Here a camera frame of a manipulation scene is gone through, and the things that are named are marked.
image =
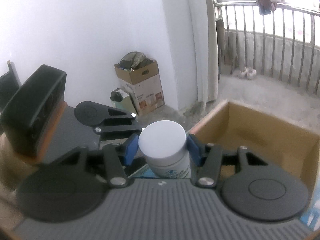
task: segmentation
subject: open cardboard box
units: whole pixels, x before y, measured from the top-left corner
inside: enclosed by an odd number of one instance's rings
[[[193,133],[203,143],[216,143],[224,149],[247,146],[265,159],[300,178],[313,193],[318,174],[320,135],[255,110],[251,106],[223,101],[197,123]],[[234,167],[223,166],[221,176],[234,174]]]

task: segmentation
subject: white logo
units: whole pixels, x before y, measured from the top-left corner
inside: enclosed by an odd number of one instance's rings
[[[158,184],[160,185],[160,186],[163,186],[164,184],[167,184],[165,181],[161,181],[161,182],[158,182]]]

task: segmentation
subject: white lid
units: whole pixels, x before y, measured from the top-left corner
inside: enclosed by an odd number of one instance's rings
[[[171,165],[186,153],[186,132],[173,121],[162,120],[148,125],[139,136],[139,148],[148,164]]]

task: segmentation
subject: black speaker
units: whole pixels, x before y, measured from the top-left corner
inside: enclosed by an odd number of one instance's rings
[[[0,120],[13,149],[36,157],[49,119],[64,102],[67,74],[41,65],[6,105]]]

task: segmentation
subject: gray ribbed surface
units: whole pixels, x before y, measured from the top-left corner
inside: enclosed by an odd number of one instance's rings
[[[298,219],[260,224],[238,217],[213,190],[189,179],[135,179],[109,192],[101,206],[71,222],[50,224],[26,219],[15,232],[23,240],[300,240],[311,233]]]

